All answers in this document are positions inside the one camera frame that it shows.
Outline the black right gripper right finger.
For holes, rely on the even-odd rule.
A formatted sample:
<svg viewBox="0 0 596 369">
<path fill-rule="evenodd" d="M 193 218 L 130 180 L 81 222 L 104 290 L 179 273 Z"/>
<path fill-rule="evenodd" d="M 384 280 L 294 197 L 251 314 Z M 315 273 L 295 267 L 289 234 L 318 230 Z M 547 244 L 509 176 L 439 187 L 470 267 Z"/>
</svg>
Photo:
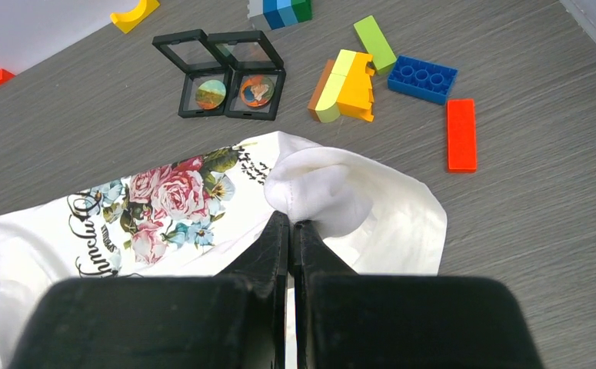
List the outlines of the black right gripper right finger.
<svg viewBox="0 0 596 369">
<path fill-rule="evenodd" d="M 540 368 L 521 308 L 478 277 L 359 274 L 295 225 L 299 368 Z"/>
</svg>

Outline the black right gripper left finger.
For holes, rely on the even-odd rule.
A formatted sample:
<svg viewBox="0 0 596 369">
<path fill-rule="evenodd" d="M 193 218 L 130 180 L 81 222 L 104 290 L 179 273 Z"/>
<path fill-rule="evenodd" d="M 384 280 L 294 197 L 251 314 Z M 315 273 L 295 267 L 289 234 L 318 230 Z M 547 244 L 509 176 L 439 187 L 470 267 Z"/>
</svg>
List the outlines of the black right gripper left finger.
<svg viewBox="0 0 596 369">
<path fill-rule="evenodd" d="M 68 279 L 35 309 L 12 368 L 283 368 L 289 221 L 213 277 Z"/>
</svg>

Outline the white floral t-shirt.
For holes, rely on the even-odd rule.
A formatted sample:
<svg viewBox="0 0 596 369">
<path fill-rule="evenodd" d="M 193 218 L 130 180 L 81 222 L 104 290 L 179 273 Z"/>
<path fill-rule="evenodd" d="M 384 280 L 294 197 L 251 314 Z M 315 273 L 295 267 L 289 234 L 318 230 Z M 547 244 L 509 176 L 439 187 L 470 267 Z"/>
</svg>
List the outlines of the white floral t-shirt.
<svg viewBox="0 0 596 369">
<path fill-rule="evenodd" d="M 448 217 L 424 183 L 276 131 L 0 215 L 0 368 L 54 283 L 217 274 L 274 211 L 357 272 L 438 273 Z"/>
</svg>

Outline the round landscape brooch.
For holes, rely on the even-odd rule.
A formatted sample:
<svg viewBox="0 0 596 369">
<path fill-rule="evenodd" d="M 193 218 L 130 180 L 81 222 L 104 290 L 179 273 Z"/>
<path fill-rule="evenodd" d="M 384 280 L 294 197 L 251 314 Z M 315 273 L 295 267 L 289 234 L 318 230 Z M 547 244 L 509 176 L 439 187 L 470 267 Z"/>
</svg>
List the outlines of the round landscape brooch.
<svg viewBox="0 0 596 369">
<path fill-rule="evenodd" d="M 225 101 L 227 88 L 221 80 L 210 79 L 204 81 L 195 93 L 196 105 L 202 110 L 214 110 Z"/>
</svg>

